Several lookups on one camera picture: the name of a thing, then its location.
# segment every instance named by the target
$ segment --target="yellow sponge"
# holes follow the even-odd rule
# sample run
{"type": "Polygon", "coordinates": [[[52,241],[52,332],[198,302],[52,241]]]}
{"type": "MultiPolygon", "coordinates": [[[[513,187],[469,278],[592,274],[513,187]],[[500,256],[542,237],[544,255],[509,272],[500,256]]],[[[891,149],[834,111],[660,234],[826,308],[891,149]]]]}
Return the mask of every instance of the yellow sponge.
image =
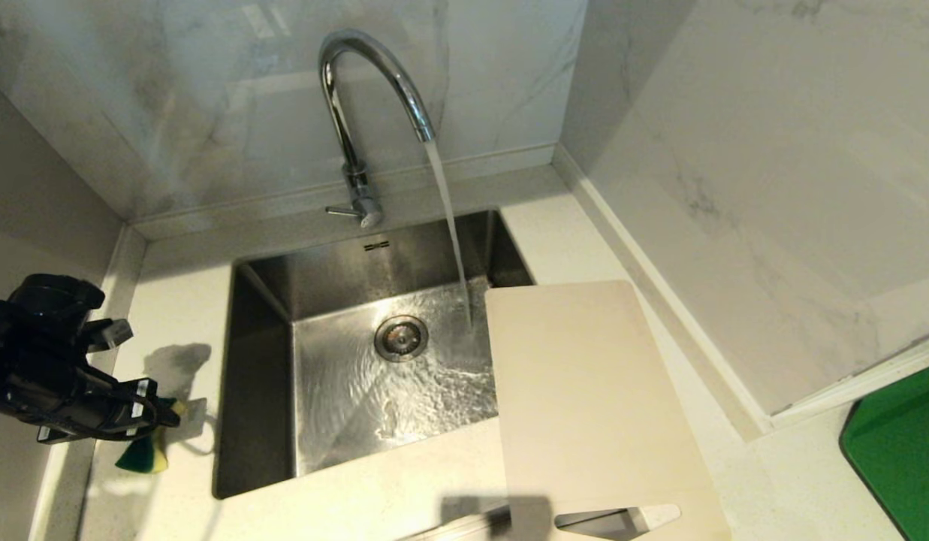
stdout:
{"type": "MultiPolygon", "coordinates": [[[[169,403],[173,413],[182,415],[185,407],[182,401],[173,398],[158,398],[169,403]]],[[[134,440],[124,455],[120,455],[115,466],[128,472],[160,473],[167,469],[167,453],[164,445],[166,427],[158,427],[146,437],[134,440]]]]}

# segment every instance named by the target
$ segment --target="countertop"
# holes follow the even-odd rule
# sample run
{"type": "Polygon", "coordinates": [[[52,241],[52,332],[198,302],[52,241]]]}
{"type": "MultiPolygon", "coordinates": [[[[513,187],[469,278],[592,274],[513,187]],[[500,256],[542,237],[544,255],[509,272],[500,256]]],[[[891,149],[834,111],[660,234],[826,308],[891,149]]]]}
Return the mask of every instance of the countertop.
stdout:
{"type": "MultiPolygon", "coordinates": [[[[627,280],[625,270],[550,167],[451,185],[455,213],[499,208],[538,284],[627,280]]],[[[386,196],[384,227],[440,219],[436,189],[386,196]]],[[[83,540],[390,541],[441,524],[449,508],[505,496],[492,419],[259,490],[214,499],[214,429],[224,365],[231,265],[360,234],[347,219],[300,213],[148,246],[132,301],[135,337],[120,379],[154,376],[185,391],[194,415],[158,476],[117,470],[124,446],[97,445],[83,540]]],[[[900,539],[837,446],[846,408],[744,443],[642,299],[735,539],[900,539]]]]}

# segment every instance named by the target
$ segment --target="green mat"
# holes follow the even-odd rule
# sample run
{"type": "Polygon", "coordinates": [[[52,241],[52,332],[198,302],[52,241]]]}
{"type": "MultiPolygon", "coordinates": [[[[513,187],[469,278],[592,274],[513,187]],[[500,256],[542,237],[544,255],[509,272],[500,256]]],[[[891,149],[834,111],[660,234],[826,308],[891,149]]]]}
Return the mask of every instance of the green mat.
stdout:
{"type": "Polygon", "coordinates": [[[862,398],[841,451],[908,541],[929,541],[929,367],[862,398]]]}

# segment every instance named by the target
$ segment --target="white wall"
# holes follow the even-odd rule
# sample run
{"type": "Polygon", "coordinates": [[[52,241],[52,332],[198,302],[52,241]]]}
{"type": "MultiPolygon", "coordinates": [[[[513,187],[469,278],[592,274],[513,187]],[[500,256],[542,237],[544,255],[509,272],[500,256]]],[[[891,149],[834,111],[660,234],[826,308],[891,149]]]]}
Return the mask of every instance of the white wall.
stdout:
{"type": "Polygon", "coordinates": [[[929,332],[929,1],[592,0],[561,143],[768,412],[929,332]]]}
{"type": "MultiPolygon", "coordinates": [[[[100,284],[121,220],[0,93],[0,298],[33,273],[100,284]]],[[[27,538],[47,447],[0,415],[0,539],[27,538]]]]}
{"type": "MultiPolygon", "coordinates": [[[[327,33],[391,48],[443,157],[465,158],[556,143],[586,3],[0,0],[0,89],[125,219],[315,186],[346,198],[318,86],[327,33]]],[[[342,66],[372,174],[425,164],[385,80],[342,66]]]]}

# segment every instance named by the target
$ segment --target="water stream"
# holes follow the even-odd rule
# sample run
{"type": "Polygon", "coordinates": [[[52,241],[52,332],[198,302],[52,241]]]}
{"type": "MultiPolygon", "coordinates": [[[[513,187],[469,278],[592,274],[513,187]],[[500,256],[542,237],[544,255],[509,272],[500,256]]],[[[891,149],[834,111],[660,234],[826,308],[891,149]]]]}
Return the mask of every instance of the water stream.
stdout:
{"type": "Polygon", "coordinates": [[[464,277],[464,263],[461,261],[461,246],[457,242],[457,226],[454,225],[454,211],[451,209],[451,194],[448,192],[448,181],[444,178],[444,167],[441,165],[441,156],[437,153],[437,141],[427,141],[424,144],[430,167],[434,169],[434,179],[437,189],[441,192],[441,202],[444,203],[444,216],[448,220],[448,230],[451,231],[451,244],[454,246],[454,260],[457,262],[457,278],[461,284],[461,298],[464,302],[464,311],[467,314],[468,325],[471,325],[471,299],[467,292],[467,279],[464,277]]]}

